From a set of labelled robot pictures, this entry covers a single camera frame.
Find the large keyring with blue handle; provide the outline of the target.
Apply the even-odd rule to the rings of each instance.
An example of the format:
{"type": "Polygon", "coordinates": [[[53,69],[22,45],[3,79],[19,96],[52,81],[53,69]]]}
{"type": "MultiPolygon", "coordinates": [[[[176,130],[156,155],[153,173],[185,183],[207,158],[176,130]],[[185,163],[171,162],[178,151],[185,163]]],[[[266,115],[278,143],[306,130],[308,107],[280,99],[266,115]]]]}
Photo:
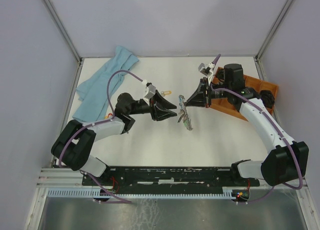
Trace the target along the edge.
{"type": "Polygon", "coordinates": [[[190,119],[188,112],[187,112],[185,97],[183,95],[179,95],[178,101],[179,101],[180,112],[179,112],[179,119],[177,122],[178,123],[182,122],[184,127],[188,131],[192,131],[193,128],[192,128],[192,124],[191,124],[191,119],[190,119]]]}

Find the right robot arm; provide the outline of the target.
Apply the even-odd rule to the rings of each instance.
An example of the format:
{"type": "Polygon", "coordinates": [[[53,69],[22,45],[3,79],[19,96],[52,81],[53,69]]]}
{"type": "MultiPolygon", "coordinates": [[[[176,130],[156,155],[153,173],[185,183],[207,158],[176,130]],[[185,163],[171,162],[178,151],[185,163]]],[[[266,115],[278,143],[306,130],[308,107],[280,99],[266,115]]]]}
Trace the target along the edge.
{"type": "Polygon", "coordinates": [[[203,74],[195,92],[186,101],[188,107],[209,108],[214,99],[226,99],[235,110],[251,123],[262,140],[267,156],[265,160],[242,160],[234,163],[229,173],[231,183],[242,185],[248,178],[264,180],[272,187],[283,184],[300,190],[306,174],[309,148],[288,135],[268,112],[261,94],[246,85],[243,67],[230,63],[223,67],[223,76],[217,83],[216,62],[201,63],[203,74]]]}

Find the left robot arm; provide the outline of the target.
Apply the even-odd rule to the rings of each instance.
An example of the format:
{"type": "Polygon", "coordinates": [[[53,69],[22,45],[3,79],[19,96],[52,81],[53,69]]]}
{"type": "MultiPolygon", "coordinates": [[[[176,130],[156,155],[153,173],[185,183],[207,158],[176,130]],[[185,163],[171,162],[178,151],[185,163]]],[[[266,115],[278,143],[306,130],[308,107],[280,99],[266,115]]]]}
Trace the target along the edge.
{"type": "Polygon", "coordinates": [[[56,158],[62,157],[59,162],[73,171],[91,174],[99,185],[106,185],[111,179],[109,166],[91,155],[93,144],[110,136],[128,133],[135,123],[131,115],[150,114],[152,120],[158,122],[176,117],[175,109],[177,106],[167,101],[157,90],[149,103],[142,98],[135,100],[127,92],[122,93],[117,98],[110,121],[69,121],[53,144],[51,154],[56,158]]]}

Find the yellow tagged key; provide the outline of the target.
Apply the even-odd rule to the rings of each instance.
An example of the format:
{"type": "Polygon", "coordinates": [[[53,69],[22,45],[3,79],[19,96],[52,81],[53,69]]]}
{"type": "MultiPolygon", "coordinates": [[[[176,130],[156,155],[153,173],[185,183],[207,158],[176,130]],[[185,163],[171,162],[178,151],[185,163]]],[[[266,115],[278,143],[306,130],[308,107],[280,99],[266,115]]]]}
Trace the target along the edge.
{"type": "Polygon", "coordinates": [[[172,92],[170,90],[168,91],[162,91],[161,95],[166,96],[166,95],[170,95],[172,92]]]}

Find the light blue cloth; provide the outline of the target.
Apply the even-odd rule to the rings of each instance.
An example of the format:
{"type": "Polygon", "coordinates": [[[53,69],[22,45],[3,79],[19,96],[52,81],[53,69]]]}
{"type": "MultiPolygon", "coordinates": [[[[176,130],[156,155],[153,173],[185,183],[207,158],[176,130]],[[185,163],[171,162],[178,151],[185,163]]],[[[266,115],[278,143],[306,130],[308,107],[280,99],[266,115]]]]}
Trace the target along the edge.
{"type": "Polygon", "coordinates": [[[127,73],[113,74],[119,70],[130,71],[138,61],[139,59],[131,51],[117,46],[115,56],[76,88],[81,104],[72,118],[79,122],[103,120],[109,107],[107,95],[111,96],[117,91],[127,73]]]}

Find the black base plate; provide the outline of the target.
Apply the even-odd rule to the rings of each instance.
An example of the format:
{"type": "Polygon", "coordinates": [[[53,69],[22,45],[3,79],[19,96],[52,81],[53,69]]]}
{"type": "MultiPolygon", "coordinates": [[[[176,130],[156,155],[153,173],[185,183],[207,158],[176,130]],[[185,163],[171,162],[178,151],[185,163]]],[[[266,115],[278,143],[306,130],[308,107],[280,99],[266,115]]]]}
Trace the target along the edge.
{"type": "Polygon", "coordinates": [[[120,187],[143,183],[192,183],[213,187],[258,187],[256,178],[243,178],[231,167],[184,166],[111,166],[100,177],[100,184],[120,184],[120,187]]]}

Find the aluminium frame rail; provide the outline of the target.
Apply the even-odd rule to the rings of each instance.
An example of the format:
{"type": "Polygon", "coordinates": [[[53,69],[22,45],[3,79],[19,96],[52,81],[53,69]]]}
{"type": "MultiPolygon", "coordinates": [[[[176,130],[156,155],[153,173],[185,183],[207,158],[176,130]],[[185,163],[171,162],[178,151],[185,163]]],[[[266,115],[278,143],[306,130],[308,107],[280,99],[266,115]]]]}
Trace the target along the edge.
{"type": "Polygon", "coordinates": [[[81,188],[83,175],[69,168],[42,168],[36,182],[38,188],[81,188]]]}

